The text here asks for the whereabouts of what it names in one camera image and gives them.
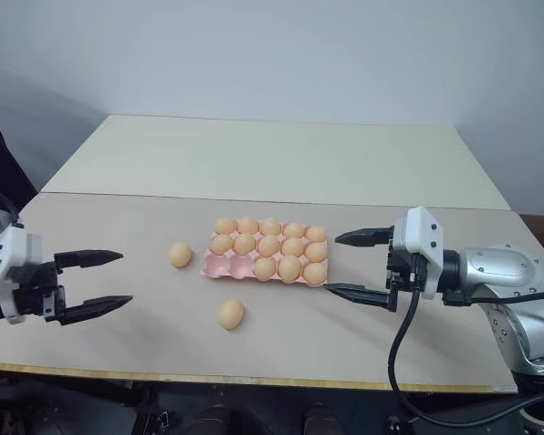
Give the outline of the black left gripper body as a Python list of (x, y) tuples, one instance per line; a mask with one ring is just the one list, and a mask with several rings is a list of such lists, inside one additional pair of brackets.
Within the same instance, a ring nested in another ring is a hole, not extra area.
[(58, 283), (62, 272), (55, 262), (39, 265), (13, 291), (19, 314), (42, 316), (46, 322), (61, 323), (66, 308), (64, 287)]

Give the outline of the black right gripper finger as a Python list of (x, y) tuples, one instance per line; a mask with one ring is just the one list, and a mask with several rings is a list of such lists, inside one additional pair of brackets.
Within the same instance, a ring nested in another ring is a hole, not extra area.
[(392, 237), (393, 227), (360, 228), (337, 236), (335, 242), (352, 247), (375, 247), (388, 245)]
[(347, 283), (324, 284), (324, 289), (355, 304), (377, 306), (390, 311), (389, 294), (386, 292)]

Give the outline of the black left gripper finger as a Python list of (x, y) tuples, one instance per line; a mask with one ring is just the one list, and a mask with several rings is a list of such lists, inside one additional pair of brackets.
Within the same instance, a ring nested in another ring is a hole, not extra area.
[(86, 300), (80, 305), (64, 308), (59, 315), (59, 323), (75, 324), (101, 317), (126, 305), (132, 298), (132, 295), (111, 295)]
[(76, 266), (80, 268), (102, 266), (121, 258), (123, 258), (123, 254), (121, 253), (102, 249), (69, 251), (56, 253), (53, 256), (59, 271)]

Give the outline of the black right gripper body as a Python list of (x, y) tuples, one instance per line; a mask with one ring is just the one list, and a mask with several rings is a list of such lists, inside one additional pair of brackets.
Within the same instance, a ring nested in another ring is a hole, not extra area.
[(407, 253), (393, 247), (394, 226), (389, 227), (389, 247), (387, 254), (387, 277), (385, 288), (389, 291), (387, 310), (397, 310), (398, 293), (425, 288), (425, 257), (419, 253)]

